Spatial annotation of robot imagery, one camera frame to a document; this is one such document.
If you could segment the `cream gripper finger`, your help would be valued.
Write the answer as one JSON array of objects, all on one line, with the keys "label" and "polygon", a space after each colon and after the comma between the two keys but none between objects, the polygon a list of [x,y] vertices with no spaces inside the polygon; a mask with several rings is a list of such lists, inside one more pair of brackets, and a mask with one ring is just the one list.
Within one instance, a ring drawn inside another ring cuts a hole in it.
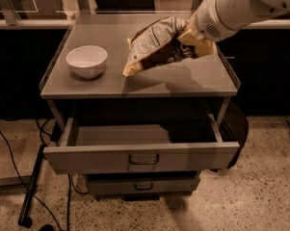
[{"label": "cream gripper finger", "polygon": [[197,42],[195,52],[198,57],[204,57],[207,55],[216,54],[217,47],[214,41],[206,39]]},{"label": "cream gripper finger", "polygon": [[197,29],[188,29],[180,34],[177,39],[184,45],[197,46],[204,42],[205,37]]}]

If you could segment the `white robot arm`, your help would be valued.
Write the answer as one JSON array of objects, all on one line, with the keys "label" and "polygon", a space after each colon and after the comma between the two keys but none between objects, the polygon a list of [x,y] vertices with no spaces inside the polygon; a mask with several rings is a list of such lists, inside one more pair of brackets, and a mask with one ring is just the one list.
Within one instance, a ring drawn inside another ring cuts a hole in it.
[{"label": "white robot arm", "polygon": [[242,28],[290,13],[290,0],[203,0],[179,34],[197,54],[212,54],[213,42],[234,36]]}]

